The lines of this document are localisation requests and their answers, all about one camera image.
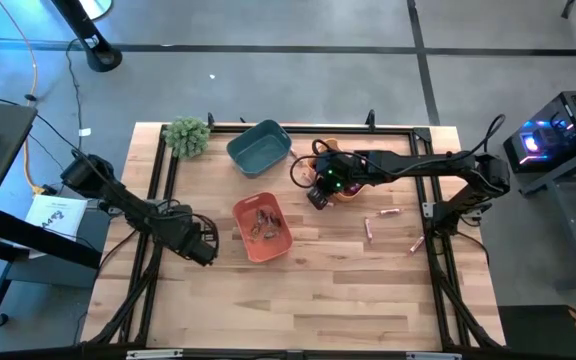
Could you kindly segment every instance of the blue light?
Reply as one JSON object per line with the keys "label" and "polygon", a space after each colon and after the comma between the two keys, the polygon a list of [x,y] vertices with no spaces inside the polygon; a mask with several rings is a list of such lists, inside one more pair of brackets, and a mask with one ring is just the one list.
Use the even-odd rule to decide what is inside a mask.
{"label": "blue light", "polygon": [[526,136],[524,138],[524,145],[526,145],[526,149],[529,151],[539,151],[539,146],[535,143],[535,138],[532,136]]}

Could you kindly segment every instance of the teal plastic container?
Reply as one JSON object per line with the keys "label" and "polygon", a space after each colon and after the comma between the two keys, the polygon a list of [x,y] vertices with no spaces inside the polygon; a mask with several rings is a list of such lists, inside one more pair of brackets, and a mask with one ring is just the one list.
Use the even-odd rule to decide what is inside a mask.
{"label": "teal plastic container", "polygon": [[226,146],[239,170],[255,178],[281,161],[290,152],[292,140],[274,120],[264,120]]}

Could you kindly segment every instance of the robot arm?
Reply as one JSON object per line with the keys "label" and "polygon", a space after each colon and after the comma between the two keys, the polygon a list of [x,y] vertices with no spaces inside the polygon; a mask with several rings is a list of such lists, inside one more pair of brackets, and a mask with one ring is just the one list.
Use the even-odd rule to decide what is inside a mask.
{"label": "robot arm", "polygon": [[[219,233],[210,219],[193,214],[188,205],[173,206],[161,214],[156,204],[126,190],[126,186],[115,179],[109,162],[96,155],[76,152],[73,155],[75,160],[61,174],[64,185],[84,197],[102,199],[102,209],[119,208],[130,226],[152,234],[155,243],[177,255],[202,266],[212,264],[217,257]],[[192,221],[193,217],[204,222],[206,228],[202,230],[201,224]]]}
{"label": "robot arm", "polygon": [[315,172],[316,180],[308,199],[319,210],[326,206],[328,197],[355,184],[376,186],[409,176],[458,176],[468,185],[449,201],[427,204],[434,228],[451,235],[457,231],[460,216],[478,208],[487,209],[482,203],[510,190],[510,173],[505,161],[468,151],[402,156],[383,150],[348,153],[328,148],[317,154]]}

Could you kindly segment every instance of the wooden table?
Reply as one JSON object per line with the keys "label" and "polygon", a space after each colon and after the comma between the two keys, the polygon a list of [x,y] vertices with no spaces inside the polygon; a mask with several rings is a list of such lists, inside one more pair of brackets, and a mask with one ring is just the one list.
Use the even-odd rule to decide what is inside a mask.
{"label": "wooden table", "polygon": [[[145,197],[161,123],[135,127],[122,181]],[[460,149],[454,127],[431,127],[435,153]],[[184,348],[440,350],[435,306],[425,251],[407,256],[422,233],[413,178],[369,187],[350,203],[317,211],[305,190],[288,177],[287,158],[257,179],[242,175],[226,153],[233,134],[213,134],[208,150],[179,164],[174,196],[194,212],[212,218],[221,250],[214,266],[202,268],[165,250],[150,326],[148,346]],[[292,134],[300,155],[316,136]],[[337,135],[344,150],[389,149],[410,154],[409,141],[393,135]],[[169,151],[162,174],[166,174]],[[159,185],[162,197],[165,175]],[[444,199],[465,182],[440,179]],[[427,193],[430,191],[426,182]],[[294,244],[288,254],[253,264],[231,214],[245,197],[276,195]],[[364,216],[400,208],[400,215],[372,219],[372,244],[366,243]],[[131,229],[115,220],[105,252]],[[477,229],[460,230],[480,238]],[[504,343],[485,255],[453,237],[462,297],[493,339]],[[82,339],[96,335],[124,299],[137,241],[122,248],[103,269],[86,318]],[[136,307],[141,314],[141,305]],[[454,312],[448,309],[457,341]],[[133,331],[140,316],[133,319]]]}

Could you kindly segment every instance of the gray floor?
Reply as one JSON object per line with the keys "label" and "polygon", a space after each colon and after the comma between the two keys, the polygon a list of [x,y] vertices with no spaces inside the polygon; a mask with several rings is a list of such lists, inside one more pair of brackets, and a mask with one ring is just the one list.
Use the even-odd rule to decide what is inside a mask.
{"label": "gray floor", "polygon": [[[50,1],[4,2],[30,39],[73,38]],[[417,0],[425,44],[437,48],[576,48],[570,24],[559,17],[564,3]],[[413,46],[405,0],[115,0],[97,25],[110,41],[125,44]],[[1,9],[0,39],[19,39]],[[75,141],[66,58],[58,51],[36,56],[39,111]],[[93,73],[81,52],[72,58],[84,127],[92,129],[84,148],[111,161],[117,176],[137,121],[205,118],[211,111],[219,121],[361,123],[373,108],[382,124],[429,123],[414,55],[127,52],[104,74]],[[576,90],[576,57],[431,56],[428,62],[441,124],[458,127],[464,148],[503,112],[508,121],[491,142],[502,153],[501,142],[519,124],[558,92]],[[22,102],[31,81],[27,52],[0,50],[0,97]],[[62,164],[69,162],[67,146],[43,124],[32,132]],[[33,142],[31,172],[40,184],[58,181],[58,167]],[[0,190],[0,208],[24,217],[30,201],[18,158]],[[528,201],[516,191],[486,213],[482,231],[500,305],[576,307],[576,291],[552,286],[574,274],[576,264],[548,214],[547,199]],[[2,307],[13,320],[0,329],[0,349],[72,343],[89,296],[90,290],[14,284]]]}

